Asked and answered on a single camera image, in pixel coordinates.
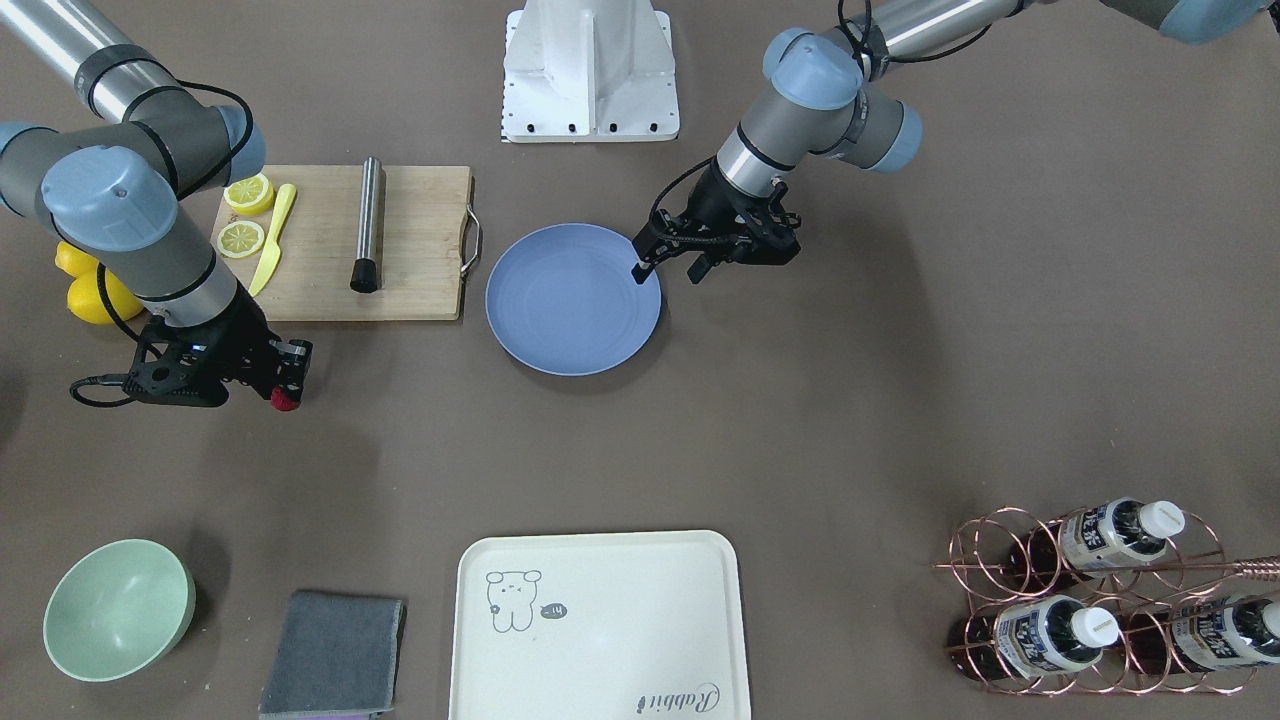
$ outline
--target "bottle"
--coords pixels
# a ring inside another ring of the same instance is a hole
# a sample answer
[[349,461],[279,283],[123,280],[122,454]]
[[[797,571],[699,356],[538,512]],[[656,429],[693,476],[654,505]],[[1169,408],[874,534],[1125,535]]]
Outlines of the bottle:
[[[1236,594],[1184,607],[1172,616],[1161,612],[1126,619],[1134,669],[1143,675],[1164,675],[1167,661],[1169,674],[1176,675],[1280,665],[1280,602],[1258,598],[1226,607],[1247,597]],[[1172,660],[1166,635],[1155,628],[1152,619],[1167,623]]]
[[[1080,510],[1046,525],[1062,548],[1059,552],[1044,528],[1036,528],[1023,541],[1027,553],[1009,551],[1005,575],[1023,592],[1061,592],[1093,578],[1089,570],[1144,565],[1158,560],[1169,538],[1183,532],[1187,519],[1172,502],[1142,503],[1121,497],[1092,510]],[[1053,580],[1053,571],[1057,579]]]
[[[993,682],[1079,673],[1097,662],[1102,648],[1119,637],[1120,625],[1111,612],[1056,594],[968,623],[960,620],[947,644],[956,670],[974,680]],[[973,643],[984,644],[959,647]]]

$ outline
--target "bear drawing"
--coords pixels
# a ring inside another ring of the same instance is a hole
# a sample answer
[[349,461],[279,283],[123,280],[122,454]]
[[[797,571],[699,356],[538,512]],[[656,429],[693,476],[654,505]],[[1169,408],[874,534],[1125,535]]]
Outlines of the bear drawing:
[[543,574],[538,570],[489,573],[489,612],[493,614],[493,629],[499,633],[516,630],[522,633],[534,624],[534,600],[538,597],[538,580]]

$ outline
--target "white bottle cap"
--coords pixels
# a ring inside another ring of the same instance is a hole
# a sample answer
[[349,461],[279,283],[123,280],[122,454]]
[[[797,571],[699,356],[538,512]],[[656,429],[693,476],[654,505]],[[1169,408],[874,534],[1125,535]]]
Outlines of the white bottle cap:
[[1148,502],[1138,511],[1138,524],[1153,538],[1171,538],[1187,527],[1187,518],[1180,507],[1167,500]]
[[1271,601],[1262,609],[1262,624],[1267,632],[1280,638],[1280,602]]
[[1120,624],[1102,607],[1084,607],[1071,614],[1071,632],[1080,644],[1107,647],[1120,639]]

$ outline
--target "robotic arm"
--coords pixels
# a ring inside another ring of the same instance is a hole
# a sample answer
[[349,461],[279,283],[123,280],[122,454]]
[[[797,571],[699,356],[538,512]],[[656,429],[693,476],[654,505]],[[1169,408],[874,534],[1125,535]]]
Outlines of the robotic arm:
[[[1056,0],[1041,0],[1052,3]],[[1102,0],[1188,44],[1216,40],[1270,5],[1280,29],[1280,1]],[[792,28],[764,53],[769,86],[739,122],[714,158],[695,165],[658,195],[632,245],[631,274],[643,283],[654,268],[689,251],[698,283],[721,263],[785,265],[800,252],[800,218],[782,208],[783,178],[808,155],[892,173],[915,156],[923,138],[919,115],[870,85],[890,69],[940,59],[977,40],[1000,18],[1036,0],[892,0],[823,33]],[[927,55],[972,36],[937,55]],[[660,208],[667,193],[694,172],[701,177],[678,215]]]
[[[268,328],[178,205],[261,170],[266,147],[248,106],[177,81],[86,0],[0,0],[0,22],[115,123],[65,133],[0,123],[0,204],[97,258],[151,311],[141,334],[114,318],[137,341],[129,372],[86,378],[72,395],[93,406],[214,407],[228,398],[223,383],[238,380],[279,410],[297,407],[311,343],[283,342]],[[206,108],[184,87],[238,106]],[[124,397],[79,395],[92,384]]]

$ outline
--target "green bowl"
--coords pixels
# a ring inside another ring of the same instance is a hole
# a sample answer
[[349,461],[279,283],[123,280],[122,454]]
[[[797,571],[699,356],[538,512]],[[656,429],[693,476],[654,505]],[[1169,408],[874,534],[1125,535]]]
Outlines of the green bowl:
[[45,609],[45,651],[77,680],[116,680],[178,644],[195,607],[191,573],[166,547],[113,542],[58,583]]

